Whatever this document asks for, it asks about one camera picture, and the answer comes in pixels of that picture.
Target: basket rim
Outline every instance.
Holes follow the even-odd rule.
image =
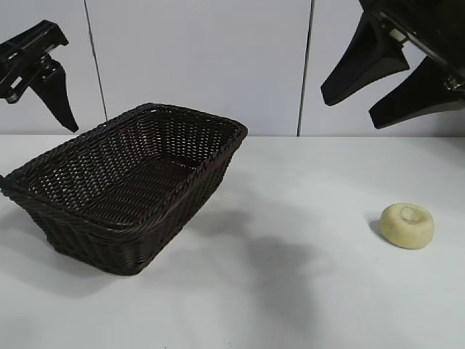
[[[234,134],[227,140],[225,144],[219,148],[219,150],[212,153],[209,157],[202,161],[202,163],[197,166],[194,171],[189,174],[189,176],[178,183],[175,189],[163,195],[163,197],[160,199],[160,207],[162,208],[161,210],[149,211],[141,216],[141,218],[139,218],[137,221],[131,223],[115,223],[93,217],[90,214],[84,214],[76,209],[69,209],[67,207],[61,206],[52,200],[37,195],[17,184],[17,178],[19,178],[27,171],[37,167],[38,165],[43,164],[44,162],[50,162],[54,156],[63,154],[68,149],[74,148],[75,146],[86,142],[89,138],[96,138],[104,135],[109,130],[109,128],[115,129],[132,117],[142,116],[146,113],[154,113],[157,111],[157,109],[160,108],[168,112],[178,111],[182,113],[194,113],[197,115],[208,116],[211,119],[230,122],[236,128]],[[7,176],[5,176],[5,182],[7,183],[5,183],[6,185],[2,184],[3,192],[6,196],[14,196],[14,198],[16,198],[17,195],[20,195],[22,197],[26,197],[29,200],[34,200],[37,203],[37,205],[34,206],[37,210],[41,211],[41,214],[52,215],[52,218],[55,220],[74,222],[76,224],[85,224],[86,226],[93,225],[97,231],[104,230],[105,232],[110,231],[112,233],[119,234],[128,232],[133,233],[135,230],[139,230],[141,226],[146,229],[145,225],[148,220],[152,220],[150,225],[153,227],[162,221],[162,219],[176,207],[175,203],[179,202],[183,196],[187,195],[195,187],[195,185],[192,185],[193,182],[200,182],[210,171],[216,168],[216,165],[220,164],[222,160],[225,160],[228,156],[232,155],[239,148],[247,134],[248,130],[242,123],[236,120],[225,118],[224,116],[217,116],[214,114],[197,111],[195,109],[179,107],[175,105],[145,103],[125,113],[122,113],[120,116],[116,116],[114,119],[99,124],[94,129],[91,129],[45,153],[42,153],[34,159],[26,162],[21,167],[13,170]]]

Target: white table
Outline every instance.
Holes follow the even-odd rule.
[[[1,136],[0,173],[65,140]],[[426,249],[376,233],[403,201],[435,218]],[[250,137],[131,278],[56,253],[0,207],[0,348],[465,348],[465,140]]]

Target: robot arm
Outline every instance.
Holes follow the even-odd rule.
[[[354,38],[321,87],[334,105],[388,75],[406,71],[403,44],[426,58],[370,115],[377,129],[417,116],[465,108],[465,1],[360,0]]]

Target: wicker basket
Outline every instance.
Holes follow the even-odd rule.
[[[60,253],[138,274],[218,188],[244,125],[146,104],[29,161],[5,178]]]

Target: soap bar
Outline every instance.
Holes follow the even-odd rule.
[[[381,214],[381,234],[394,245],[405,249],[423,249],[433,239],[434,221],[423,207],[394,204]]]

